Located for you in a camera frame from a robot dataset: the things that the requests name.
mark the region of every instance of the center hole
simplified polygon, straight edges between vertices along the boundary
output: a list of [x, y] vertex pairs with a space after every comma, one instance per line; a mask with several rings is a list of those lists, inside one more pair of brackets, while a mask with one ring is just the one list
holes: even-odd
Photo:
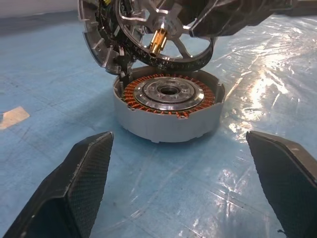
[[159, 89], [159, 91], [166, 95], [174, 95], [180, 92], [180, 90], [173, 86], [163, 86]]

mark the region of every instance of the metal hub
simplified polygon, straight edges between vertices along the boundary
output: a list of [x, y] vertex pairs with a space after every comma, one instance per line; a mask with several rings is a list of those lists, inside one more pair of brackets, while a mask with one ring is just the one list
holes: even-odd
[[141, 104], [160, 111], [182, 111], [204, 99], [203, 90], [195, 83], [179, 77], [158, 77], [140, 83], [134, 97]]

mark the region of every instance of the plastic sheet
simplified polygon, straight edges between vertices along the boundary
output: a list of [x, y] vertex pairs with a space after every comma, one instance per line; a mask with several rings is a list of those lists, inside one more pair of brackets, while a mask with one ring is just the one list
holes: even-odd
[[204, 70], [227, 90], [221, 126], [181, 144], [153, 144], [122, 129], [112, 114], [114, 77], [93, 62], [82, 25], [36, 19], [52, 23], [0, 39], [5, 110], [22, 106], [30, 114], [1, 136], [1, 234], [74, 143], [112, 130], [105, 196], [91, 238], [285, 237], [245, 134], [276, 133], [317, 157], [317, 18], [273, 16], [219, 38]]

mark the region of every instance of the copper winding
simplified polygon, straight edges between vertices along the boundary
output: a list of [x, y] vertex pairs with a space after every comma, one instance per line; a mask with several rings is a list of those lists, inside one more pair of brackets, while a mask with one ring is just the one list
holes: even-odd
[[[159, 111], [159, 110], [155, 110], [149, 107], [144, 106], [143, 104], [139, 103], [135, 98], [134, 98], [134, 89], [135, 87], [137, 87], [140, 83], [144, 82], [145, 80], [151, 79], [151, 78], [157, 78], [157, 77], [168, 77], [168, 76], [173, 76], [173, 77], [179, 77], [179, 78], [184, 78], [187, 80], [192, 81], [193, 83], [197, 84], [204, 92], [204, 99], [201, 103], [199, 103], [198, 105], [184, 110], [184, 111]], [[211, 105], [214, 104], [214, 100], [215, 100], [215, 96], [213, 91], [204, 83], [190, 78], [188, 76], [184, 76], [184, 75], [170, 75], [170, 74], [153, 74], [153, 75], [149, 75], [149, 76], [144, 76], [141, 78], [138, 78], [136, 80], [134, 80], [133, 82], [131, 82], [130, 84], [128, 84], [126, 86], [126, 88], [124, 89], [124, 93], [123, 93], [123, 100], [128, 104], [129, 107], [133, 108], [133, 109], [140, 109], [140, 110], [144, 110], [146, 112], [151, 112], [151, 113], [158, 113], [158, 114], [163, 114], [163, 115], [177, 115], [177, 117], [189, 117], [190, 113], [202, 110], [204, 108], [210, 107]]]

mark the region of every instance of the carbon fiber surface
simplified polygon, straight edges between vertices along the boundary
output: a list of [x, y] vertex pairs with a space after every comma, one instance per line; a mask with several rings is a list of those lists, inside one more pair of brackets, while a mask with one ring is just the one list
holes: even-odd
[[47, 176], [3, 238], [88, 238], [103, 197], [113, 135], [74, 145]]
[[104, 194], [112, 136], [93, 142], [67, 195], [71, 212], [82, 238], [88, 238]]
[[250, 132], [247, 141], [265, 196], [286, 236], [316, 238], [317, 162], [299, 144], [277, 136]]

